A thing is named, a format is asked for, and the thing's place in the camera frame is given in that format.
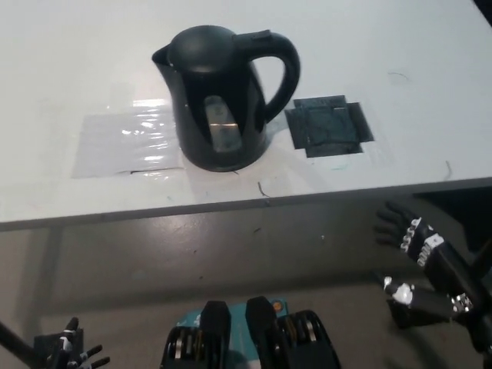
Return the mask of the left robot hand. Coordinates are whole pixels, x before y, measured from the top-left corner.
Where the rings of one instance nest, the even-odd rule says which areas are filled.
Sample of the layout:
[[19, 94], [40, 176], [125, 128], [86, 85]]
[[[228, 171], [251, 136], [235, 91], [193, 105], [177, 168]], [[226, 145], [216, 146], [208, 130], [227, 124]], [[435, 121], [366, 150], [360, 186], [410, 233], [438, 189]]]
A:
[[72, 317], [63, 331], [48, 336], [48, 353], [45, 367], [49, 369], [101, 368], [111, 362], [110, 357], [103, 357], [89, 363], [89, 359], [99, 354], [103, 347], [96, 345], [80, 353], [75, 352], [78, 343], [79, 319]]

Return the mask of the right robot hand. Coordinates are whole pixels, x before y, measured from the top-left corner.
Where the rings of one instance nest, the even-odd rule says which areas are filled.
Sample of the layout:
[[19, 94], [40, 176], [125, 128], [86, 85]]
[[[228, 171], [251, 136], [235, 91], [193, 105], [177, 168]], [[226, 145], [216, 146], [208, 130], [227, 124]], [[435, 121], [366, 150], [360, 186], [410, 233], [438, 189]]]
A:
[[491, 313], [491, 296], [472, 265], [420, 215], [388, 201], [377, 212], [376, 242], [407, 256], [424, 273], [431, 288], [390, 275], [378, 281], [388, 296], [392, 318], [400, 328], [456, 321], [474, 327]]

